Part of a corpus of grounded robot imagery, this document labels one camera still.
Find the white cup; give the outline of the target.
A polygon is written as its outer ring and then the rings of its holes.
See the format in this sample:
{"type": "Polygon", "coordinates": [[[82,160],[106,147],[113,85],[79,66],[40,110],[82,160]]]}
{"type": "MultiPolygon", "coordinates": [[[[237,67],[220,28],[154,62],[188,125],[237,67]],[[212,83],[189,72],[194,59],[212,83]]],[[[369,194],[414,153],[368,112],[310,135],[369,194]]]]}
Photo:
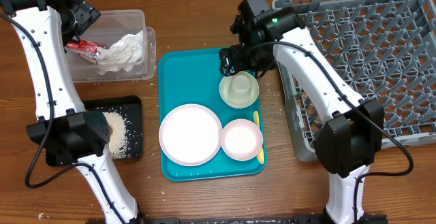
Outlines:
{"type": "Polygon", "coordinates": [[[238,95],[247,95],[251,91],[251,80],[247,72],[241,71],[236,74],[229,85],[229,90],[238,95]]]}

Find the pale green bowl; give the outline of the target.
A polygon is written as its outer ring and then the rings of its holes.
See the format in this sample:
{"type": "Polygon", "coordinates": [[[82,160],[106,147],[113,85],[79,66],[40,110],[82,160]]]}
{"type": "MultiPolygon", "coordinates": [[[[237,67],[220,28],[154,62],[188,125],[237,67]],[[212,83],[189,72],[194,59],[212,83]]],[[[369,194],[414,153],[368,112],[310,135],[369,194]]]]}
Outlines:
{"type": "Polygon", "coordinates": [[[260,88],[258,81],[250,73],[251,91],[247,95],[234,94],[229,90],[232,78],[235,76],[223,77],[219,83],[219,94],[222,100],[232,108],[242,109],[252,105],[258,98],[260,88]]]}

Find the red snack wrapper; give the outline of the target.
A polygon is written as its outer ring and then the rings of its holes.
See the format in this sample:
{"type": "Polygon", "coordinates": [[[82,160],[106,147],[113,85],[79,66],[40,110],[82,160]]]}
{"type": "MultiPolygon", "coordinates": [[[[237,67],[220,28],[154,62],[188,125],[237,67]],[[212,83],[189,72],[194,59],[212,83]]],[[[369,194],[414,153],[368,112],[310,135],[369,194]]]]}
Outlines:
{"type": "Polygon", "coordinates": [[[66,48],[85,58],[87,61],[98,64],[97,58],[101,54],[101,50],[104,49],[104,45],[82,39],[79,43],[69,42],[66,48]]]}

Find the white napkin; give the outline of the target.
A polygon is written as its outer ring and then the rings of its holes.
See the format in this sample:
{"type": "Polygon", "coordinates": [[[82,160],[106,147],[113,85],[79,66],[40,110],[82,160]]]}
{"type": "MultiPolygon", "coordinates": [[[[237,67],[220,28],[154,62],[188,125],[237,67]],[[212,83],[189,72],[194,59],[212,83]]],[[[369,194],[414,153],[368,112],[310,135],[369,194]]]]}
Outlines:
{"type": "Polygon", "coordinates": [[[111,61],[115,63],[134,63],[142,58],[143,31],[137,34],[127,34],[110,47],[111,61]]]}
{"type": "Polygon", "coordinates": [[[96,61],[100,75],[104,75],[108,71],[119,71],[120,64],[125,62],[125,51],[121,48],[98,48],[98,53],[96,61]]]}

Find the large white plate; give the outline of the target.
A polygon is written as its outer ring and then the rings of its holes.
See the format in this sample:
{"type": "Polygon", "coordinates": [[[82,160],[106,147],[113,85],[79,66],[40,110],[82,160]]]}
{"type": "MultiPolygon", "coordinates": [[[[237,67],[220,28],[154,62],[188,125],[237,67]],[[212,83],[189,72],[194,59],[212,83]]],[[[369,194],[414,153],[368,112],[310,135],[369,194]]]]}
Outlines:
{"type": "Polygon", "coordinates": [[[159,127],[159,144],[167,158],[193,167],[210,161],[221,148],[223,130],[209,108],[189,103],[171,110],[159,127]]]}

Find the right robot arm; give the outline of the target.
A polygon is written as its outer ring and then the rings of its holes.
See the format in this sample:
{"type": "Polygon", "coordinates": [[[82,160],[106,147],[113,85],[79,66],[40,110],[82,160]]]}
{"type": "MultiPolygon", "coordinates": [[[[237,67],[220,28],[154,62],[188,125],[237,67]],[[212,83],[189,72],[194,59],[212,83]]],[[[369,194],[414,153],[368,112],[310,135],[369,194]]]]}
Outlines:
{"type": "Polygon", "coordinates": [[[261,77],[281,64],[315,106],[322,122],[315,154],[329,173],[323,222],[364,223],[363,176],[382,143],[380,102],[365,101],[338,75],[290,7],[274,10],[266,0],[243,0],[230,31],[239,43],[220,50],[222,75],[252,71],[261,77]]]}

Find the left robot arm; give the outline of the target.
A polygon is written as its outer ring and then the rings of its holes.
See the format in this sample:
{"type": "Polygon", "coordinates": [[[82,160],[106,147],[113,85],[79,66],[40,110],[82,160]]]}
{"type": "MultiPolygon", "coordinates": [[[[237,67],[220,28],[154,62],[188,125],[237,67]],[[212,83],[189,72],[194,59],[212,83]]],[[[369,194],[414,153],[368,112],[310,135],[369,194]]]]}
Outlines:
{"type": "Polygon", "coordinates": [[[106,117],[85,108],[66,60],[66,45],[80,41],[99,11],[85,0],[1,0],[1,8],[2,19],[20,39],[31,74],[37,121],[27,133],[37,152],[84,176],[106,223],[144,223],[110,154],[106,117]]]}

